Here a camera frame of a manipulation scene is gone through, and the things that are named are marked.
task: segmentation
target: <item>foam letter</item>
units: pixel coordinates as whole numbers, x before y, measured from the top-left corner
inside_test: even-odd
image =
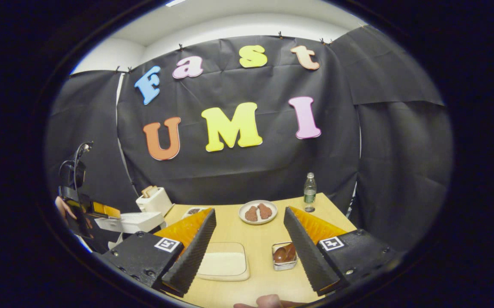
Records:
[[[239,64],[244,68],[258,68],[268,62],[261,45],[247,45],[239,49]]]
[[[143,131],[146,134],[146,143],[148,145],[148,152],[156,160],[170,160],[171,158],[177,156],[180,150],[180,139],[179,139],[179,117],[172,117],[165,122],[163,125],[169,128],[169,140],[170,145],[167,150],[163,150],[159,146],[159,123],[150,123],[144,126]]]
[[[308,70],[317,70],[319,68],[319,63],[312,62],[312,58],[310,58],[310,55],[315,55],[313,50],[308,50],[306,49],[306,46],[300,45],[292,48],[291,52],[296,54],[298,62],[300,62],[300,65],[304,68],[307,68]]]
[[[307,139],[321,135],[321,129],[315,127],[314,115],[310,107],[314,100],[308,96],[299,96],[289,100],[289,104],[295,108],[298,131],[296,138]]]
[[[177,62],[178,68],[173,72],[175,79],[185,78],[186,76],[196,77],[202,74],[202,58],[198,56],[189,56]]]
[[[218,107],[205,109],[202,117],[207,120],[208,145],[205,147],[207,152],[220,151],[224,144],[220,142],[220,134],[229,148],[235,145],[235,139],[238,136],[238,146],[242,148],[247,146],[256,146],[262,144],[262,138],[256,130],[255,103],[242,103],[235,109],[232,121],[226,117]]]
[[[159,89],[155,88],[155,86],[159,85],[159,78],[156,75],[159,73],[159,70],[159,66],[150,68],[150,70],[135,83],[135,88],[139,88],[145,98],[145,105],[148,105],[148,103],[159,94]]]

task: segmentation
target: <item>orange object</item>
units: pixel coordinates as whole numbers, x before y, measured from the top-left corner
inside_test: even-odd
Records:
[[[331,238],[334,236],[339,236],[345,234],[346,231],[329,224],[325,220],[321,218],[317,218],[312,214],[308,214],[301,209],[297,209],[294,207],[289,207],[296,218],[300,221],[300,224],[310,236],[310,239],[317,245],[320,240],[325,240],[326,238]]]
[[[199,228],[207,218],[212,208],[206,208],[194,215],[188,216],[165,229],[155,232],[154,235],[178,240],[184,245],[179,257],[186,251],[186,248],[192,243],[194,236],[198,233]]]

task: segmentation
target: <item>person's hand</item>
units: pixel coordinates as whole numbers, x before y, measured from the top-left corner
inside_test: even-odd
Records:
[[[68,213],[73,219],[77,219],[70,207],[66,204],[65,201],[61,199],[61,197],[57,196],[57,199],[55,199],[55,205],[57,206],[57,209],[61,213],[61,216],[65,220],[67,225],[68,222],[66,220],[66,213]]]
[[[256,299],[258,308],[292,308],[304,305],[304,302],[289,302],[288,300],[280,300],[276,294],[261,296]],[[234,304],[234,308],[257,308],[246,304]]]

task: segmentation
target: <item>water bottle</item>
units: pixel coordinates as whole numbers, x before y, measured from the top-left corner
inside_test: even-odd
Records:
[[[317,187],[315,185],[315,179],[313,173],[308,173],[306,183],[304,183],[304,210],[306,212],[313,212],[315,208],[313,203],[315,201],[315,193],[317,192]]]

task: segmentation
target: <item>table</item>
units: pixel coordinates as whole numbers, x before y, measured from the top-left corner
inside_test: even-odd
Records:
[[[243,222],[238,211],[242,204],[232,205],[185,205],[175,204],[167,215],[167,224],[178,222],[192,206],[214,208],[216,228],[210,242],[238,242],[245,247],[251,276],[245,281],[223,282],[195,278],[184,298],[191,304],[206,308],[231,308],[233,304],[256,307],[256,299],[267,294],[278,294],[281,299],[292,302],[314,302],[317,296],[304,273],[302,260],[293,269],[275,271],[272,263],[272,245],[291,240],[283,224],[287,206],[304,209],[302,197],[272,201],[278,214],[271,222],[263,225],[249,225]],[[315,212],[310,214],[345,230],[357,228],[338,210],[323,193],[318,193],[314,202]]]

